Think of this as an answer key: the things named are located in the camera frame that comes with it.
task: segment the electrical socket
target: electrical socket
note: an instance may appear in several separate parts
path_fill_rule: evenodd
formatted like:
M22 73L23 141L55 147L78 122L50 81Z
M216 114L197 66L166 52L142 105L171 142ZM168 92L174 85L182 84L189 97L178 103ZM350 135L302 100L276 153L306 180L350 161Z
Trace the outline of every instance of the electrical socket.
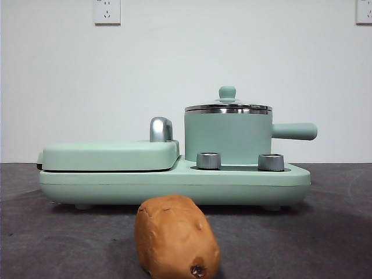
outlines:
M372 0L356 0L356 24L372 24Z
M95 24L120 24L121 0L94 0Z

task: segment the appliance foot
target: appliance foot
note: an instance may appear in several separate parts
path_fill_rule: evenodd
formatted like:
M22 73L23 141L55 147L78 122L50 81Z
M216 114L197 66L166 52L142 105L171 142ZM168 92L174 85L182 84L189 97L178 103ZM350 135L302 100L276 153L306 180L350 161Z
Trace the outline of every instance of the appliance foot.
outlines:
M271 205L265 205L261 206L262 209L272 212L280 211L280 206L271 206Z
M87 210L91 209L93 206L92 205L75 205L75 208L78 210Z

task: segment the appliance base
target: appliance base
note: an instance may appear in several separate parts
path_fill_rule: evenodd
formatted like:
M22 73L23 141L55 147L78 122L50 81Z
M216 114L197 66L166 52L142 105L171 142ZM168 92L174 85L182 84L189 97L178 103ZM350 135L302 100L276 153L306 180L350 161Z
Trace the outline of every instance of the appliance base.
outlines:
M91 205L139 205L169 194L189 196L198 205L258 205L278 210L302 201L310 187L310 173L285 164L286 171L199 170L179 157L168 171L60 172L41 171L40 187L59 203L88 209Z

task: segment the glass lid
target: glass lid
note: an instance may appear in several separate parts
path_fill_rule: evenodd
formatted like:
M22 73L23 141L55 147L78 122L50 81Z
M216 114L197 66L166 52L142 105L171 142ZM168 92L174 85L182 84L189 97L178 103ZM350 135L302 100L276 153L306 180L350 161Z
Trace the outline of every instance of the glass lid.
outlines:
M211 110L211 109L251 109L251 110L266 110L272 111L272 107L255 105L241 100L235 99L237 90L233 86L222 86L219 90L220 98L209 103L204 103L196 106L188 106L186 112L192 110Z

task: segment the potato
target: potato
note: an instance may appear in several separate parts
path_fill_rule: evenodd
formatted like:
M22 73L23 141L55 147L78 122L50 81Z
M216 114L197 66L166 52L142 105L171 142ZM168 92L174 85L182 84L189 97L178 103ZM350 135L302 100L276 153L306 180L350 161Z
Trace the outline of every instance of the potato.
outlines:
M210 279L217 274L220 248L205 215L186 196L143 202L135 219L135 243L139 261L153 279Z

